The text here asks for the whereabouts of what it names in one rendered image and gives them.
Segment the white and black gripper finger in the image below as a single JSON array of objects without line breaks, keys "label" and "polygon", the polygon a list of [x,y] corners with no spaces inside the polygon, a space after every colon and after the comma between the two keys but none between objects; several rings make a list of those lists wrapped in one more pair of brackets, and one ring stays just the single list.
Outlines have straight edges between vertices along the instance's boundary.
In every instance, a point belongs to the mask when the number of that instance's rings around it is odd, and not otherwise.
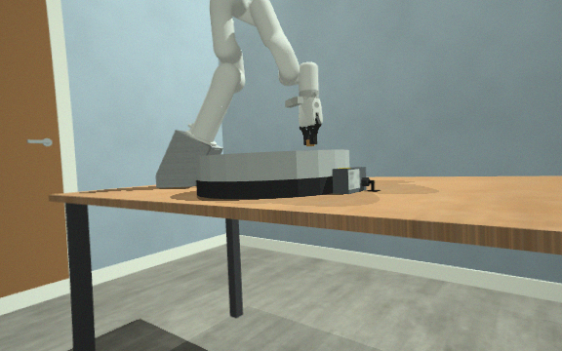
[{"label": "white and black gripper finger", "polygon": [[316,112],[315,122],[316,124],[309,126],[310,127],[309,144],[317,144],[318,130],[322,125],[317,112]]},{"label": "white and black gripper finger", "polygon": [[309,139],[310,128],[309,128],[309,126],[300,127],[300,130],[302,131],[302,134],[303,134],[303,145],[306,145],[306,140]]}]

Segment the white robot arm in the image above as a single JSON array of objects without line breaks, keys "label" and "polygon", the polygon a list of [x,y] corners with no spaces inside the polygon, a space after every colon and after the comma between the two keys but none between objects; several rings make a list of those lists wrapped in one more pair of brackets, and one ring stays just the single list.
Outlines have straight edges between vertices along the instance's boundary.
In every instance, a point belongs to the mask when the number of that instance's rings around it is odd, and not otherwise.
[{"label": "white robot arm", "polygon": [[299,85],[300,96],[285,100],[285,107],[301,105],[304,98],[319,98],[317,64],[305,62],[299,65],[269,0],[210,0],[214,52],[221,64],[214,72],[194,124],[188,124],[190,130],[185,133],[213,146],[217,145],[213,141],[233,94],[240,92],[245,85],[243,57],[235,40],[232,17],[257,28],[263,44],[276,61],[280,83],[284,86]]}]

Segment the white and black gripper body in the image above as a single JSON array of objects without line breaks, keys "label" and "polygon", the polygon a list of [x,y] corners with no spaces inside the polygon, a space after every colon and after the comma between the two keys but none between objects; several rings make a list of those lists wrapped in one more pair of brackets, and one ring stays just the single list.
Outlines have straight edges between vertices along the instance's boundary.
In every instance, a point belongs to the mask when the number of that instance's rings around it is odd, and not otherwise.
[{"label": "white and black gripper body", "polygon": [[322,107],[320,98],[309,97],[303,99],[303,104],[299,107],[299,124],[300,127],[306,127],[316,124],[316,112],[319,116],[321,124],[323,123],[322,118]]}]

